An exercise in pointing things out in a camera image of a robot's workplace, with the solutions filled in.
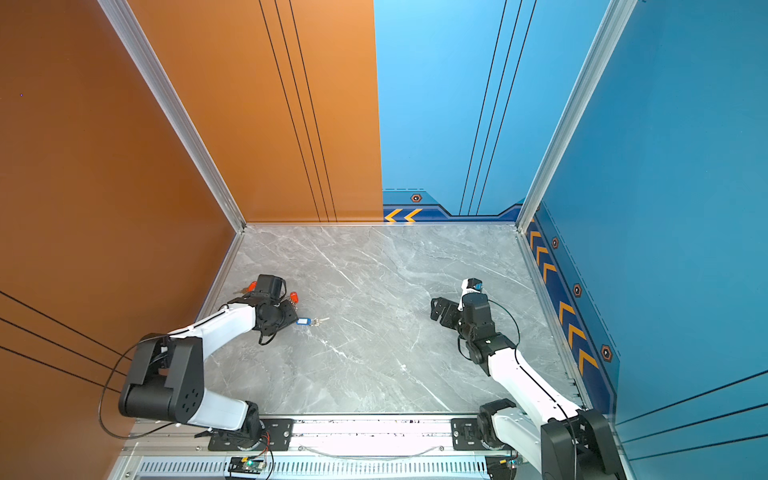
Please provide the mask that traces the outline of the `red tag key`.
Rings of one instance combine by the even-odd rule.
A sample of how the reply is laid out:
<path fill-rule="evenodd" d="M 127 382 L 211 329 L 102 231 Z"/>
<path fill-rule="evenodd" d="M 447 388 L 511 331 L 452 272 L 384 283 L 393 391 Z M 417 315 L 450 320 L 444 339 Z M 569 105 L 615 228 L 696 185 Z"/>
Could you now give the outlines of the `red tag key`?
<path fill-rule="evenodd" d="M 256 281 L 254 281 L 254 282 L 252 282 L 252 283 L 251 283 L 251 284 L 250 284 L 248 287 L 244 288 L 244 289 L 242 290 L 242 293 L 243 293 L 243 294 L 246 294 L 246 293 L 250 293 L 250 292 L 253 292 L 253 291 L 256 289 L 256 287 L 257 287 L 257 282 L 256 282 Z M 296 304 L 296 303 L 298 303 L 298 302 L 299 302 L 299 297 L 298 297 L 298 294 L 297 294 L 296 292 L 291 292 L 291 293 L 289 294 L 289 299 L 290 299 L 290 301 L 291 301 L 292 303 L 294 303 L 294 304 Z"/>

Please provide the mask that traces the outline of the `blue tag key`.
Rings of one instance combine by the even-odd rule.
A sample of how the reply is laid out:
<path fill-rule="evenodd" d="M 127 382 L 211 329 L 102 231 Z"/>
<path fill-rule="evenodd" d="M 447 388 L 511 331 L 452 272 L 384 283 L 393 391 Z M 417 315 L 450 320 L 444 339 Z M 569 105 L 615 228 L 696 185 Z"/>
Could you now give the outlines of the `blue tag key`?
<path fill-rule="evenodd" d="M 329 320 L 328 317 L 323 317 L 323 318 L 298 318 L 295 321 L 295 324 L 299 325 L 299 326 L 314 327 L 314 326 L 320 325 L 323 322 L 326 322 L 328 320 Z"/>

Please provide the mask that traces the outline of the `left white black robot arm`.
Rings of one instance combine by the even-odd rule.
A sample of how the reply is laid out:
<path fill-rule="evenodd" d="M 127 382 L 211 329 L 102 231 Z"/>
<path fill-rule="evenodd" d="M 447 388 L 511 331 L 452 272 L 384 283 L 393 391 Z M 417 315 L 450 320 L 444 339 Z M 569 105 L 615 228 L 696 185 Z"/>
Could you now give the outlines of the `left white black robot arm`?
<path fill-rule="evenodd" d="M 165 334 L 149 334 L 128 349 L 133 354 L 118 400 L 128 418 L 161 421 L 159 427 L 200 427 L 239 449 L 263 445 L 268 438 L 259 407 L 212 392 L 205 386 L 205 361 L 248 332 L 266 346 L 299 320 L 298 295 L 283 278 L 261 274 L 245 292 L 216 312 Z"/>

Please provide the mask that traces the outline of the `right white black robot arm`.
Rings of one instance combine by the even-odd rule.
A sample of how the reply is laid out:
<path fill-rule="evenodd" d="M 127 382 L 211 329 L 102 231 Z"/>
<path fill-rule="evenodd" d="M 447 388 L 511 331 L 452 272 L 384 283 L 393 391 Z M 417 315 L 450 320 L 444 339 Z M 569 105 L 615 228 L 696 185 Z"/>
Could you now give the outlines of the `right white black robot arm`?
<path fill-rule="evenodd" d="M 511 395 L 482 405 L 478 441 L 513 450 L 542 479 L 625 479 L 608 419 L 565 398 L 524 359 L 520 344 L 496 330 L 486 294 L 467 289 L 459 302 L 431 300 L 430 318 L 457 332 L 466 358 Z"/>

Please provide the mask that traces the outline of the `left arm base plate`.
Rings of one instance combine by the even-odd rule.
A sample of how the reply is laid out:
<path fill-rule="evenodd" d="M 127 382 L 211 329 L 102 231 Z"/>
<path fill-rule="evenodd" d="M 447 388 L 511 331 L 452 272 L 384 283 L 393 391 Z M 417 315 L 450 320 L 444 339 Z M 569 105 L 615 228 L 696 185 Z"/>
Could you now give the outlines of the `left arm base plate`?
<path fill-rule="evenodd" d="M 294 420 L 290 418 L 262 419 L 261 436 L 251 439 L 243 433 L 214 430 L 207 449 L 214 452 L 242 451 L 261 452 L 268 448 L 271 452 L 284 452 L 289 449 Z"/>

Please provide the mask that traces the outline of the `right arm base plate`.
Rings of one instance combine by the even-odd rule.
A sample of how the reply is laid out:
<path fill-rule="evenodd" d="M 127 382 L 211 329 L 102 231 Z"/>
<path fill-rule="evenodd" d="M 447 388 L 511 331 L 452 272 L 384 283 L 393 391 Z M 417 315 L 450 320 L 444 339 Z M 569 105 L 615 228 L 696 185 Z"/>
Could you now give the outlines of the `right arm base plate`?
<path fill-rule="evenodd" d="M 483 440 L 476 417 L 458 417 L 450 420 L 452 447 L 455 451 L 490 451 Z"/>

